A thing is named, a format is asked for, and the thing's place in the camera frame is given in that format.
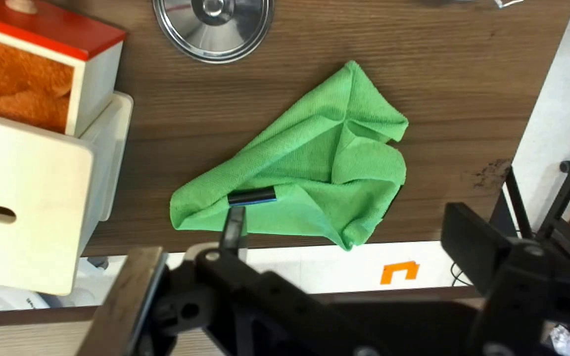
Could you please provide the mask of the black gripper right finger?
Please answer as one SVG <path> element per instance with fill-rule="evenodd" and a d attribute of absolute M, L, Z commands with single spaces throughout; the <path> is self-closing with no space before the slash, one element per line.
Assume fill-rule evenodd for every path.
<path fill-rule="evenodd" d="M 445 206 L 441 248 L 474 289 L 486 293 L 512 244 L 466 204 L 452 202 Z"/>

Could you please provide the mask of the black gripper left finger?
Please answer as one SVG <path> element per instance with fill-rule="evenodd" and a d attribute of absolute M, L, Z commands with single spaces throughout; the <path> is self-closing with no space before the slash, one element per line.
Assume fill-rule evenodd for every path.
<path fill-rule="evenodd" d="M 268 204 L 274 200 L 272 188 L 233 190 L 227 194 L 227 214 L 219 238 L 223 252 L 237 254 L 245 236 L 245 216 L 249 206 Z"/>

